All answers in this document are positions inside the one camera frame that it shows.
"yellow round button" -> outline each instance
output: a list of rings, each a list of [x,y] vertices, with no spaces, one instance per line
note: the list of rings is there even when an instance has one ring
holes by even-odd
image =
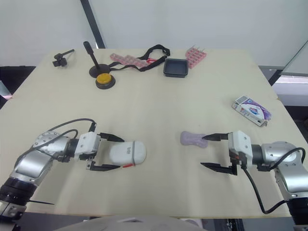
[[[97,76],[96,81],[100,84],[106,84],[110,83],[111,81],[111,75],[108,73],[102,73]]]

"wooden table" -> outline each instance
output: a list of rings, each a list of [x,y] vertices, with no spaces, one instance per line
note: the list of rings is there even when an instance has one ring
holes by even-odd
[[[96,50],[99,63],[109,64],[111,53],[138,57],[145,50]],[[210,142],[205,149],[183,146],[180,133],[216,133],[241,130],[252,143],[288,141],[308,145],[276,93],[250,55],[242,50],[207,50],[207,57],[186,78],[163,75],[163,64],[146,72],[114,71],[116,84],[108,90],[95,86],[88,71],[93,63],[84,50],[67,60],[67,67],[52,65],[53,52],[0,110],[0,183],[17,157],[45,130],[65,121],[88,117],[96,131],[126,141],[142,141],[145,161],[135,167],[108,172],[85,169],[85,161],[55,162],[36,190],[33,200],[55,205],[28,204],[28,212],[103,216],[159,214],[176,217],[232,218],[290,216],[283,205],[263,215],[246,175],[216,173],[200,162],[228,166],[228,143]],[[172,51],[184,58],[185,51]],[[157,52],[153,57],[161,56]],[[247,95],[273,114],[267,127],[258,127],[231,108]],[[60,129],[87,132],[89,123]],[[103,151],[111,142],[103,143]],[[97,161],[107,162],[107,153]],[[282,199],[273,173],[250,170],[266,209]]]

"black lanyard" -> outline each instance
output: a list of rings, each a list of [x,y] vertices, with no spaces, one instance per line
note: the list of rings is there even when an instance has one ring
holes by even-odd
[[[149,65],[147,65],[147,66],[144,66],[144,67],[142,67],[142,68],[138,68],[138,67],[135,66],[135,65],[126,65],[126,66],[124,66],[124,67],[122,67],[122,68],[116,69],[116,68],[112,68],[112,67],[114,67],[114,66],[116,66],[116,65],[118,65],[118,64],[121,64],[121,63],[119,63],[119,62],[113,62],[113,63],[111,63],[111,64],[108,65],[108,66],[110,67],[110,71],[123,70],[123,69],[128,68],[128,67],[133,67],[133,68],[137,69],[138,71],[147,71],[147,70],[150,70],[150,69],[152,69],[153,67],[158,66],[158,65],[160,65],[161,63],[163,63],[163,62],[165,61],[165,59],[166,59],[168,56],[170,56],[170,50],[169,50],[168,48],[164,47],[163,45],[157,44],[157,45],[151,47],[150,49],[148,49],[148,51],[144,54],[144,56],[141,56],[141,57],[138,57],[138,58],[137,58],[137,59],[140,59],[140,60],[147,60],[147,59],[149,58],[150,53],[151,53],[153,50],[157,50],[157,49],[162,50],[163,53],[164,53],[165,55],[162,56],[162,57],[160,57],[160,58],[157,59],[155,62],[153,62],[153,63],[151,63],[151,64],[149,64]]]

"pink egg tray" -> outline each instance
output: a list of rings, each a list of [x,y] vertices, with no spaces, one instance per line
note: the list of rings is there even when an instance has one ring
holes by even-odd
[[[185,56],[188,61],[188,67],[193,69],[206,57],[206,53],[198,50],[198,48],[191,47],[186,51]]]

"purple sponge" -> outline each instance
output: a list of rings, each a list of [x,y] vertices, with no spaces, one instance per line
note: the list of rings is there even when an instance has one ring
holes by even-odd
[[[197,145],[200,148],[206,148],[207,147],[207,140],[203,140],[202,137],[205,136],[205,134],[194,134],[190,133],[188,131],[183,131],[181,133],[181,144],[183,145]]]

